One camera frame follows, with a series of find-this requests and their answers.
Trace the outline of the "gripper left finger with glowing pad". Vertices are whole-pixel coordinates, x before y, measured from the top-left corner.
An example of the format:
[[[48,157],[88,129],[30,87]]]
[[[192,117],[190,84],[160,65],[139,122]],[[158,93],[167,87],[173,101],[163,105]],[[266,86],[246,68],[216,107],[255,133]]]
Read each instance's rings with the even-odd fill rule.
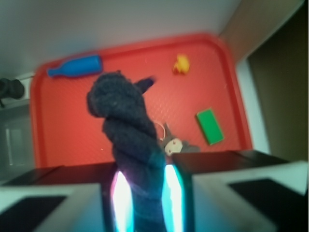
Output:
[[[0,187],[3,232],[132,232],[131,193],[114,162],[26,171]]]

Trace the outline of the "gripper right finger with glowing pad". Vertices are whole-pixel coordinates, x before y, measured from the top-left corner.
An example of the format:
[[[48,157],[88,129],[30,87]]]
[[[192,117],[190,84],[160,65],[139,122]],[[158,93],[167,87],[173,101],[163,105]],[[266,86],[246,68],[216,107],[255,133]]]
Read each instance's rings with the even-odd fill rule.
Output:
[[[165,168],[169,232],[306,232],[306,161],[255,150],[173,154]]]

